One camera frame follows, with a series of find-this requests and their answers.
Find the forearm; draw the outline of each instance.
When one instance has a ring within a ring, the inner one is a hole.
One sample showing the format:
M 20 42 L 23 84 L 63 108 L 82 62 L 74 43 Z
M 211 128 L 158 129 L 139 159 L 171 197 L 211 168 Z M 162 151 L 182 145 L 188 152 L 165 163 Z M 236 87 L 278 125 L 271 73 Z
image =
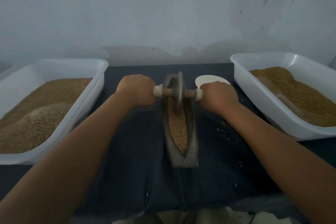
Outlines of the forearm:
M 332 166 L 243 106 L 222 116 L 312 223 L 336 221 L 336 171 Z
M 127 97 L 112 95 L 0 202 L 0 223 L 60 223 L 71 217 L 131 109 Z

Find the person's left hand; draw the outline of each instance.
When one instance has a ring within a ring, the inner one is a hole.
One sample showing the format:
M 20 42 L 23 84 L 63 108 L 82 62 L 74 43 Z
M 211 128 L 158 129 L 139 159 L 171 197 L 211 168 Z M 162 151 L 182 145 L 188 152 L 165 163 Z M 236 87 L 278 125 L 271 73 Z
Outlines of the person's left hand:
M 155 103 L 155 82 L 142 74 L 125 76 L 118 84 L 116 93 L 126 94 L 134 106 L 150 106 Z

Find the light-colored grain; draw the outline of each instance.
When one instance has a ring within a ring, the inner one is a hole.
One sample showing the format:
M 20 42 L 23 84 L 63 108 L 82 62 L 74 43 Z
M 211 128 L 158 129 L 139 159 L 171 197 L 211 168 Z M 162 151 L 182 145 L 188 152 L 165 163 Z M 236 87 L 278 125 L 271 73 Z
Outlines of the light-colored grain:
M 170 135 L 178 150 L 184 153 L 188 142 L 186 116 L 183 106 L 179 114 L 174 113 L 174 101 L 172 98 L 168 99 L 168 116 Z
M 0 154 L 26 152 L 45 142 L 90 81 L 50 81 L 24 98 L 0 120 Z

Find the hand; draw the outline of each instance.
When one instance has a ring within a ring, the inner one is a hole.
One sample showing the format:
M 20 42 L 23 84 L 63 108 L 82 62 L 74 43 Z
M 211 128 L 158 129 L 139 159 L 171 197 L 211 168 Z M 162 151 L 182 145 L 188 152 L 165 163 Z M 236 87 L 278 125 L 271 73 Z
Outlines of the hand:
M 225 116 L 232 108 L 240 106 L 232 85 L 225 82 L 211 82 L 201 85 L 203 99 L 199 105 L 211 112 Z
M 150 106 L 155 103 L 155 82 L 142 74 L 125 76 L 118 84 L 116 93 L 125 94 L 134 106 Z

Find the brown grain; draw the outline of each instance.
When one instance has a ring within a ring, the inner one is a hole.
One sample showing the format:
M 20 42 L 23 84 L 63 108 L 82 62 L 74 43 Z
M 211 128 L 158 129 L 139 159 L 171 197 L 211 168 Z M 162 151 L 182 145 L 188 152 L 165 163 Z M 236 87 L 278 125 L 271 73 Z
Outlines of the brown grain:
M 336 126 L 336 104 L 312 87 L 298 82 L 282 67 L 256 69 L 254 76 L 270 80 L 304 114 L 304 120 L 320 127 Z
M 177 146 L 178 150 L 183 154 L 188 142 L 186 116 L 183 106 L 179 114 L 174 112 L 174 100 L 168 99 L 168 117 L 170 135 Z
M 54 80 L 25 97 L 0 120 L 0 154 L 26 152 L 45 142 L 90 81 Z

